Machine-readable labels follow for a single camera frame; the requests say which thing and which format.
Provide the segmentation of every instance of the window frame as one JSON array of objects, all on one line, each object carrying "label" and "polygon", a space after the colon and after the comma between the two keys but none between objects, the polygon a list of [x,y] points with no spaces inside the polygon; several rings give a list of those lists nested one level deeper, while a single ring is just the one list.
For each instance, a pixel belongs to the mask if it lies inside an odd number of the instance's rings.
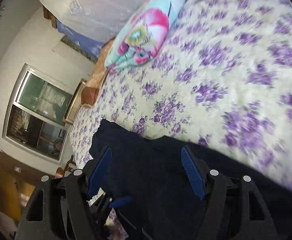
[{"label": "window frame", "polygon": [[[30,109],[22,106],[21,104],[17,103],[17,96],[19,94],[19,91],[24,83],[24,79],[27,75],[27,73],[30,72],[31,74],[45,80],[46,82],[50,83],[51,85],[73,95],[74,93],[74,90],[71,89],[70,87],[66,86],[65,84],[57,81],[56,79],[54,78],[51,78],[50,76],[46,75],[45,73],[31,67],[30,65],[28,64],[24,64],[21,72],[19,73],[18,75],[18,78],[16,80],[16,83],[14,85],[14,88],[12,90],[12,93],[11,93],[11,96],[10,96],[10,99],[9,99],[9,103],[8,103],[8,106],[7,106],[7,110],[6,110],[6,114],[5,114],[5,120],[4,120],[4,125],[3,125],[3,130],[2,130],[2,138],[5,139],[6,141],[8,141],[9,143],[15,145],[16,147],[32,154],[32,155],[35,155],[41,159],[45,159],[45,160],[48,160],[52,163],[56,163],[56,164],[59,164],[61,165],[62,164],[62,158],[63,158],[63,153],[64,153],[64,145],[65,145],[65,142],[68,138],[68,132],[69,132],[69,128],[70,128],[70,125],[68,123],[65,124],[65,126],[63,125],[60,125],[59,123],[56,123],[40,114],[37,114],[33,111],[31,111]],[[25,112],[33,115],[34,117],[46,122],[46,123],[49,123],[49,124],[52,124],[60,129],[63,129],[63,130],[66,130],[66,136],[65,136],[65,139],[64,139],[64,142],[63,142],[63,145],[62,145],[62,150],[61,150],[61,153],[59,155],[59,159],[54,159],[52,157],[49,157],[43,153],[41,153],[40,151],[32,148],[32,147],[29,147],[29,146],[26,146],[26,145],[23,145],[17,141],[15,141],[14,139],[10,138],[8,135],[7,135],[7,129],[8,129],[8,122],[9,122],[9,116],[10,116],[10,112],[11,112],[11,109],[12,109],[12,106],[15,105],[17,107],[19,107],[20,109],[24,110]]]}]

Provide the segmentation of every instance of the navy blue cloth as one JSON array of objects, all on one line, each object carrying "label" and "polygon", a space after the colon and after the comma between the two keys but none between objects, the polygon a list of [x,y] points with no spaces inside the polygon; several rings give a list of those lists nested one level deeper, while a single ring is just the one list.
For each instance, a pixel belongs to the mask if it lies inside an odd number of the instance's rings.
[{"label": "navy blue cloth", "polygon": [[124,217],[134,221],[135,227],[143,227],[153,239],[181,240],[191,239],[206,206],[194,194],[182,166],[185,145],[225,176],[249,175],[269,208],[280,239],[288,239],[292,234],[292,193],[217,151],[166,136],[148,140],[102,120],[89,153],[97,158],[105,146],[111,148],[113,160],[102,188],[114,198],[133,197],[134,203],[118,208]]}]

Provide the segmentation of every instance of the silver screw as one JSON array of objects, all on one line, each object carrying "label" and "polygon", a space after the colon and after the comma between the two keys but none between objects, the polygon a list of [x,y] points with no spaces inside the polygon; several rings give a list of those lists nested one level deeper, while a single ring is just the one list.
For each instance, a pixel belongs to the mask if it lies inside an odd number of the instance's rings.
[{"label": "silver screw", "polygon": [[246,182],[250,182],[252,179],[251,179],[251,177],[250,176],[247,176],[247,175],[245,175],[244,177],[243,177],[243,179],[246,181]]},{"label": "silver screw", "polygon": [[219,172],[217,170],[210,170],[209,173],[212,175],[212,176],[217,176],[219,174]]},{"label": "silver screw", "polygon": [[48,179],[49,179],[48,175],[44,175],[44,176],[41,177],[41,181],[42,182],[46,182]]},{"label": "silver screw", "polygon": [[82,175],[83,171],[81,169],[77,169],[74,171],[74,175],[75,176],[79,176],[79,175]]}]

